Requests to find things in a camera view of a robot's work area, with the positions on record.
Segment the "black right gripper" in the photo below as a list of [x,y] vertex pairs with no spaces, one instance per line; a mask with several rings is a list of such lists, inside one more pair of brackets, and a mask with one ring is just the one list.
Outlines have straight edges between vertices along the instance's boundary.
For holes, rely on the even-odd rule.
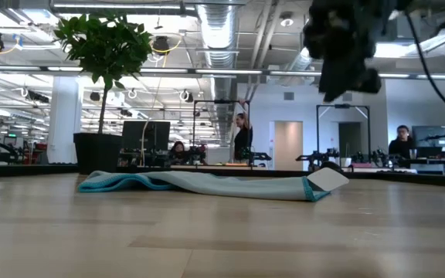
[[359,90],[362,74],[377,74],[365,61],[386,32],[386,0],[313,0],[303,32],[309,55],[322,61],[319,92],[330,103]]

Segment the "light blue cloth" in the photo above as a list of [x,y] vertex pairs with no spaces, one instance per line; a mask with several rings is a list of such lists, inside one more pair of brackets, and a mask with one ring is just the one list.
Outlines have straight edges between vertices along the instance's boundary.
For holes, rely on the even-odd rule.
[[242,180],[209,173],[151,171],[140,174],[94,171],[82,181],[79,192],[115,192],[135,186],[154,191],[182,189],[203,195],[316,202],[349,183],[342,173],[322,168],[307,176]]

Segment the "person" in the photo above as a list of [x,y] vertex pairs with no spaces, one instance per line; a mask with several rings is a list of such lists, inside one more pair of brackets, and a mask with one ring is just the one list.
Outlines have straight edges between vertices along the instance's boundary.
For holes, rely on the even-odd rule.
[[253,129],[245,113],[237,114],[235,123],[239,131],[234,138],[233,157],[235,161],[247,161],[247,153],[250,151],[253,141]]
[[169,151],[170,164],[184,164],[185,159],[185,146],[181,141],[176,141]]
[[414,147],[414,142],[409,134],[406,125],[397,127],[397,137],[389,143],[389,154],[399,155],[402,158],[410,159],[410,150]]

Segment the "dark background monitor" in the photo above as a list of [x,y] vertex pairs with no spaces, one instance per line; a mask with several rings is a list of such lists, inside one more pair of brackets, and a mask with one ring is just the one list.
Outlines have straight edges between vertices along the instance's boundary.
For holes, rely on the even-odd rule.
[[413,126],[414,148],[445,147],[445,126]]

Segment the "black background monitor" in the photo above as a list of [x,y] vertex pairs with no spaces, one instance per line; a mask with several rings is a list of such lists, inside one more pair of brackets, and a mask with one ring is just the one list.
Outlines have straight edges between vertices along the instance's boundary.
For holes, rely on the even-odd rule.
[[123,148],[167,151],[170,122],[131,120],[123,123]]

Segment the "green leafy small tree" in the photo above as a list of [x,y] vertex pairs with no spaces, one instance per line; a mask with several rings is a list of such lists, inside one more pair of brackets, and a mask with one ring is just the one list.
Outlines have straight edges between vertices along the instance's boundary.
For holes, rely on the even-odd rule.
[[61,19],[54,30],[56,41],[67,51],[67,59],[78,63],[94,83],[104,82],[98,132],[104,131],[109,91],[124,89],[124,76],[138,78],[152,54],[151,33],[142,23],[129,22],[125,14],[94,13]]

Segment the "black plant pot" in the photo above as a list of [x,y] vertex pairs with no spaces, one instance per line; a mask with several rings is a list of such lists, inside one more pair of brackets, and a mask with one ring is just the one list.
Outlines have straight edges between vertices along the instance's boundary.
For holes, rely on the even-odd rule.
[[74,134],[79,173],[88,175],[93,171],[115,172],[122,142],[122,136],[113,134]]

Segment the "black metal rig frame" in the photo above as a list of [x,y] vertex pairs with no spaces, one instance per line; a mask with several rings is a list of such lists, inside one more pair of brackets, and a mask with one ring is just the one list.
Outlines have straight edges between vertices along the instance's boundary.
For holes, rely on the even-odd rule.
[[316,113],[316,151],[330,154],[335,162],[371,163],[372,139],[370,107],[364,105],[318,104]]
[[239,157],[242,158],[244,161],[247,162],[247,164],[252,167],[253,166],[253,152],[251,151],[252,147],[252,133],[251,126],[250,126],[250,101],[244,100],[243,104],[241,104],[238,100],[225,100],[225,99],[215,99],[215,100],[195,100],[193,103],[193,118],[192,118],[192,145],[195,146],[195,136],[196,136],[196,127],[195,127],[195,121],[198,116],[199,110],[197,109],[197,105],[199,103],[210,103],[213,106],[215,106],[216,112],[218,112],[218,107],[220,105],[228,105],[233,108],[233,117],[231,118],[232,122],[229,122],[229,120],[226,118],[225,114],[219,115],[217,117],[216,123],[214,124],[216,133],[219,135],[219,140],[221,145],[224,145],[226,143],[230,143],[230,154],[229,154],[229,162],[236,161],[235,159],[235,145],[234,145],[234,139],[236,138],[235,134],[235,128],[236,126],[236,104],[239,104],[241,106],[242,114],[243,114],[243,123],[246,123],[247,127],[247,146],[242,147],[238,153]]

